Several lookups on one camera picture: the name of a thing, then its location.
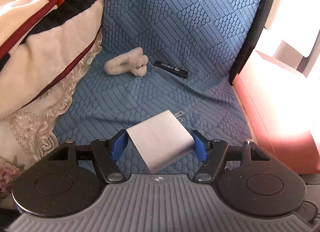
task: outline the pink flower pattern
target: pink flower pattern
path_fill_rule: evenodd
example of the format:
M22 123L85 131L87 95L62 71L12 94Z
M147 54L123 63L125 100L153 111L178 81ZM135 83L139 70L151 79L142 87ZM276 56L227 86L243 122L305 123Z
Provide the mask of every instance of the pink flower pattern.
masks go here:
M9 193L19 169L10 163L0 164L0 193Z

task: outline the maroon trim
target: maroon trim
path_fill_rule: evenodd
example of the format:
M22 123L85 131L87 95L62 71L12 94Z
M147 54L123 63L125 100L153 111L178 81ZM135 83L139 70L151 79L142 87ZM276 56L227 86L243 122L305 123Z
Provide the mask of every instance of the maroon trim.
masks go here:
M52 9L59 0L49 1L43 8L27 19L1 46L0 60L10 51L10 49L21 39L21 37L30 30L41 18L43 18Z
M79 63L79 61L90 51L90 49L92 48L92 46L94 45L98 34L100 32L101 27L98 30L98 33L96 35L96 37L94 38L94 40L92 41L92 43L90 43L90 45L84 49L84 51L82 53L80 53L65 69L62 73L60 73L49 85L47 85L47 87L45 87L33 100L31 100L28 104L32 103L33 101L35 101L37 98L39 98L43 93L45 93L47 90L51 89L54 85L56 85L58 82L60 82L61 80L63 80L70 72L71 70L73 70L73 68Z

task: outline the lace fabric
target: lace fabric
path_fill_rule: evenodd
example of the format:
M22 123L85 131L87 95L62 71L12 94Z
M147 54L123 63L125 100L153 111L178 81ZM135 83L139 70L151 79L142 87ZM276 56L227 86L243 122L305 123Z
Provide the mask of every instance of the lace fabric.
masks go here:
M55 121L69 109L77 83L87 73L92 60L101 51L101 40L100 30L92 48L63 80L34 102L6 118L18 145L32 156L31 164L58 146L57 138L52 133Z

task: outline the orange red fuzzy cloth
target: orange red fuzzy cloth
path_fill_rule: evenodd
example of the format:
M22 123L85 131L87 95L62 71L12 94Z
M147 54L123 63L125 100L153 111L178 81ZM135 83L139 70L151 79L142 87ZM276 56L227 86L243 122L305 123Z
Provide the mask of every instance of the orange red fuzzy cloth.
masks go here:
M94 43L103 4L104 0L0 0L0 119L70 72Z

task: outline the gray ribbed gripper base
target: gray ribbed gripper base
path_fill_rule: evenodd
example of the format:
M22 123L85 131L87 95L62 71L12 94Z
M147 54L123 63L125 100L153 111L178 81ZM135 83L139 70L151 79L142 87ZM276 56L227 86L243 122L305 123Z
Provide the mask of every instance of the gray ribbed gripper base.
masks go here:
M312 228L295 214L255 219L226 206L209 185L185 174L133 174L108 185L88 209L47 219L21 215L10 232L307 232Z

